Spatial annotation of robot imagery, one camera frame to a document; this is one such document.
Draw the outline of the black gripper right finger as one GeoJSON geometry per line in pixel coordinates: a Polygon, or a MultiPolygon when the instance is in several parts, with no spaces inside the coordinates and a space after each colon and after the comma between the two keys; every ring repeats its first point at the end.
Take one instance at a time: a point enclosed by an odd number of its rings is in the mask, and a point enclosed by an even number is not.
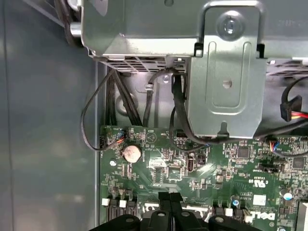
{"type": "Polygon", "coordinates": [[[250,226],[223,215],[212,216],[208,223],[194,213],[183,211],[180,193],[171,193],[171,211],[176,231],[249,231],[250,226]]]}

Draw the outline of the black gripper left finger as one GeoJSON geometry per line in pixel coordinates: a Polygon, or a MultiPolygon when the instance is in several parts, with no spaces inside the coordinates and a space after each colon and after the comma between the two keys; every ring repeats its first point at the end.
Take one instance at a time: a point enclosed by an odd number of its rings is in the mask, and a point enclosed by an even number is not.
{"type": "Polygon", "coordinates": [[[159,209],[144,213],[139,219],[131,214],[118,216],[95,228],[94,231],[170,231],[171,194],[159,192],[159,209]]]}

